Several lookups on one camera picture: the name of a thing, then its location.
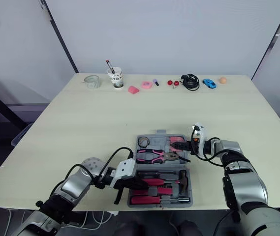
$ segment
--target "gray tool case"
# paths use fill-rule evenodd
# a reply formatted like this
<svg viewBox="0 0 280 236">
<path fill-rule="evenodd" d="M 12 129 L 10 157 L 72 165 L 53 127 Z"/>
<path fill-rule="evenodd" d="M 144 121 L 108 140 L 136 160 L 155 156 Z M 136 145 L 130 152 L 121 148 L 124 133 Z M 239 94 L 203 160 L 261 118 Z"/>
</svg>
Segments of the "gray tool case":
<svg viewBox="0 0 280 236">
<path fill-rule="evenodd" d="M 139 146 L 139 139 L 141 137 L 146 137 L 149 140 L 149 144 L 146 147 Z M 170 142 L 171 137 L 176 137 L 177 139 L 181 139 L 182 141 L 177 142 L 186 142 L 186 138 L 181 134 L 166 134 L 166 130 L 158 130 L 156 134 L 147 134 L 147 135 L 139 135 L 136 141 L 136 151 L 134 154 L 134 159 L 144 159 L 144 160 L 152 160 L 157 158 L 157 154 L 145 152 L 145 153 L 137 153 L 137 150 L 140 149 L 155 149 L 155 150 L 163 150 L 164 152 L 172 152 Z M 177 151 L 180 157 L 184 159 L 189 159 L 186 151 Z M 136 164 L 136 175 L 142 178 L 160 178 L 163 180 L 178 180 L 179 176 L 186 172 L 186 176 L 188 179 L 187 188 L 183 189 L 182 185 L 179 183 L 166 183 L 163 186 L 150 186 L 147 192 L 139 194 L 139 190 L 129 190 L 128 195 L 128 206 L 131 208 L 154 208 L 154 207 L 167 207 L 167 208 L 185 208 L 190 207 L 193 203 L 192 200 L 192 187 L 190 180 L 190 173 L 186 167 L 186 161 L 181 159 L 177 160 L 168 160 L 165 163 L 154 163 L 154 164 Z M 158 172 L 152 173 L 152 175 L 142 175 L 143 172 Z M 163 172 L 174 172 L 171 174 L 163 174 Z M 167 187 L 172 188 L 172 194 L 159 194 L 157 191 L 157 187 Z M 132 204 L 131 198 L 134 196 L 160 196 L 161 199 L 165 199 L 165 201 L 160 201 L 159 204 Z M 177 199 L 177 198 L 189 198 L 188 202 L 179 202 L 179 201 L 167 201 L 166 199 Z"/>
</svg>

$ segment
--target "pink pliers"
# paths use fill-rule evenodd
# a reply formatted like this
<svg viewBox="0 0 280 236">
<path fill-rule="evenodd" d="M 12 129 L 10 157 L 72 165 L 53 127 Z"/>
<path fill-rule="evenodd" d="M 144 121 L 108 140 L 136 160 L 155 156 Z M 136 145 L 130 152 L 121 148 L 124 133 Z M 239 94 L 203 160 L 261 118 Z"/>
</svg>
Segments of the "pink pliers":
<svg viewBox="0 0 280 236">
<path fill-rule="evenodd" d="M 164 152 L 163 150 L 155 150 L 155 149 L 140 149 L 137 150 L 137 153 L 150 152 L 156 155 L 159 155 L 158 158 L 154 158 L 152 160 L 144 160 L 137 158 L 135 161 L 138 164 L 154 164 L 154 163 L 164 163 L 166 160 L 177 160 L 181 159 L 181 157 L 173 152 Z"/>
</svg>

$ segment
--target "orange ball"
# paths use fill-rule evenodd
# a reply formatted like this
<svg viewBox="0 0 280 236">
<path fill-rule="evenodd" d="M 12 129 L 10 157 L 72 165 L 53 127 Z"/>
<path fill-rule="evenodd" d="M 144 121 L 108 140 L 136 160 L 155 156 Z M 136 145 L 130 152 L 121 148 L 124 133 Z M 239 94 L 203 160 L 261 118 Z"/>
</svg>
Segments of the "orange ball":
<svg viewBox="0 0 280 236">
<path fill-rule="evenodd" d="M 226 77 L 220 77 L 219 82 L 221 84 L 226 84 L 227 83 L 227 78 Z"/>
</svg>

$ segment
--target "beige tabletop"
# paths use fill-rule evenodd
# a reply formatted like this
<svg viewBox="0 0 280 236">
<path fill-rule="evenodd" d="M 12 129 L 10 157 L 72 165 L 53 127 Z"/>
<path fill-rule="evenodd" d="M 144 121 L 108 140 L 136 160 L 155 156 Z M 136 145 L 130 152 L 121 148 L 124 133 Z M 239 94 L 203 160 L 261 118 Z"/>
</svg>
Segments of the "beige tabletop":
<svg viewBox="0 0 280 236">
<path fill-rule="evenodd" d="M 196 122 L 204 125 L 208 138 L 239 142 L 267 186 L 269 205 L 280 207 L 280 119 L 249 77 L 226 76 L 222 85 L 220 76 L 199 76 L 218 87 L 201 83 L 191 92 L 167 85 L 178 75 L 125 75 L 124 87 L 115 89 L 107 75 L 98 74 L 102 84 L 95 90 L 81 83 L 86 76 L 74 75 L 0 167 L 0 207 L 36 209 L 35 202 L 48 199 L 72 165 L 89 157 L 106 161 L 122 146 L 135 149 L 137 135 L 157 129 L 189 137 Z M 154 78 L 159 87 L 140 88 L 142 81 Z M 130 85 L 140 92 L 128 93 Z M 226 209 L 223 169 L 190 157 L 193 205 L 181 209 Z M 126 158 L 121 151 L 110 166 Z M 127 192 L 114 205 L 117 190 L 92 186 L 76 210 L 146 210 L 129 208 Z"/>
</svg>

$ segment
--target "paper cup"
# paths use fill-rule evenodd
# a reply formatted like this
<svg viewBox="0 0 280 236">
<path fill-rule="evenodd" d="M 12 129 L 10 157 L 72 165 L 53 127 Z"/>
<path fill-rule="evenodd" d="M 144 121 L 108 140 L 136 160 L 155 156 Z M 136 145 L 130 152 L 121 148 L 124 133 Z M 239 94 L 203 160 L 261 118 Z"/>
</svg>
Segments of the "paper cup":
<svg viewBox="0 0 280 236">
<path fill-rule="evenodd" d="M 110 69 L 107 70 L 107 74 L 111 79 L 111 82 L 113 83 L 115 88 L 121 88 L 124 86 L 124 81 L 123 81 L 123 75 L 122 75 L 122 70 L 120 67 L 113 67 L 115 74 L 111 72 Z"/>
</svg>

